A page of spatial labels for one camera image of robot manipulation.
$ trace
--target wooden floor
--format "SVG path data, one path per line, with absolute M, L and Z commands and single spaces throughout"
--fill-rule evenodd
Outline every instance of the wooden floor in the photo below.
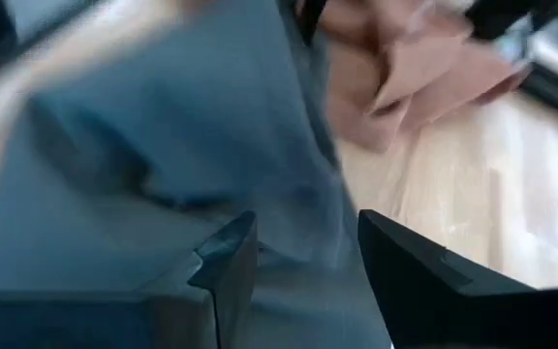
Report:
M 108 1 L 3 70 L 0 148 L 30 91 L 132 49 L 177 20 L 173 3 Z M 427 126 L 384 155 L 340 149 L 359 207 L 533 286 L 558 286 L 557 112 L 515 94 Z

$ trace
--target blue fabric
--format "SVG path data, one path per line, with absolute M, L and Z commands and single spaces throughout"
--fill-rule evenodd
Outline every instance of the blue fabric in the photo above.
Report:
M 0 290 L 178 293 L 199 264 L 193 249 L 251 209 L 265 282 L 247 347 L 276 323 L 293 348 L 388 346 L 324 119 L 324 46 L 302 44 L 291 8 L 215 1 L 37 93 L 0 173 Z M 298 318 L 320 326 L 311 341 L 291 330 Z

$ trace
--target light wood floor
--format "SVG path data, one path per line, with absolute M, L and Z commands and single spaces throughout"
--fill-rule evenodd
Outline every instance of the light wood floor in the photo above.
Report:
M 0 148 L 25 96 L 178 19 L 174 0 L 111 0 L 0 73 Z M 399 140 L 386 154 L 340 142 L 359 207 L 474 261 L 558 286 L 558 113 L 520 94 Z

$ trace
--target pink fabric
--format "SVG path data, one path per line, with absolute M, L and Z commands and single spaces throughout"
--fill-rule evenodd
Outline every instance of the pink fabric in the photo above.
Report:
M 423 0 L 328 0 L 328 117 L 342 138 L 385 151 L 393 139 L 526 77 L 470 39 L 462 15 Z

